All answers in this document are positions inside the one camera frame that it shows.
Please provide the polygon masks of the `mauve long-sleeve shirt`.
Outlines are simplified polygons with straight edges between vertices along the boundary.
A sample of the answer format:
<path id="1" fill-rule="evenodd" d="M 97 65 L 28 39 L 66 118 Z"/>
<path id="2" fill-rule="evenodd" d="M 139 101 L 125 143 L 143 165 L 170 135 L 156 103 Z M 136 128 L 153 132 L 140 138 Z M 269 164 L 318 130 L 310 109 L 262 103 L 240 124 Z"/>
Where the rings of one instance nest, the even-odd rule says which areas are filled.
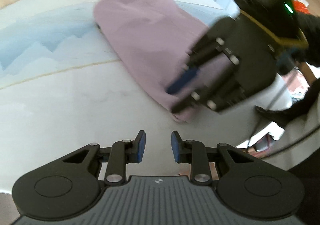
<path id="1" fill-rule="evenodd" d="M 187 52 L 208 29 L 206 24 L 174 0 L 99 0 L 93 16 L 129 74 L 167 110 L 228 64 L 227 57 L 219 55 L 178 94 L 167 94 L 165 89 L 182 73 Z"/>

